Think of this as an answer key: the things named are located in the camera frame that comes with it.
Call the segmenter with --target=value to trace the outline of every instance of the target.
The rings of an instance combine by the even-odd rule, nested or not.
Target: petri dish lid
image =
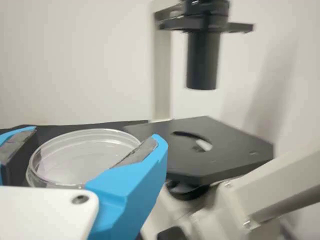
[[[85,129],[57,136],[31,156],[26,172],[31,187],[83,188],[140,145],[115,129]]]

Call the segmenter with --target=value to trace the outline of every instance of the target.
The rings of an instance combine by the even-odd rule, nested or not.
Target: black surface
[[[197,186],[169,180],[169,182],[166,183],[166,188],[175,199],[190,201],[207,193],[210,185]]]
[[[246,174],[273,159],[273,145],[207,116],[126,126],[144,140],[157,133],[169,144],[167,178],[191,185],[208,185]],[[196,151],[195,140],[173,132],[200,135],[212,144]]]
[[[36,127],[36,133],[17,151],[6,166],[1,167],[3,185],[27,186],[26,170],[32,153],[46,141],[61,134],[84,129],[117,129],[125,131],[124,126],[147,123],[141,121],[118,121],[82,125],[42,125]],[[20,125],[13,128],[0,129],[0,134],[35,125]]]
[[[157,240],[188,240],[182,229],[178,226],[170,227],[157,235]]]

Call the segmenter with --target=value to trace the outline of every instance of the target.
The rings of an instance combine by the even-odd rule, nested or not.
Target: microscope arm
[[[234,195],[258,223],[320,202],[320,144],[297,149],[232,181]]]
[[[319,166],[320,144],[313,143],[221,183],[214,204],[211,198],[192,215],[192,239],[277,240],[278,217],[320,202]]]

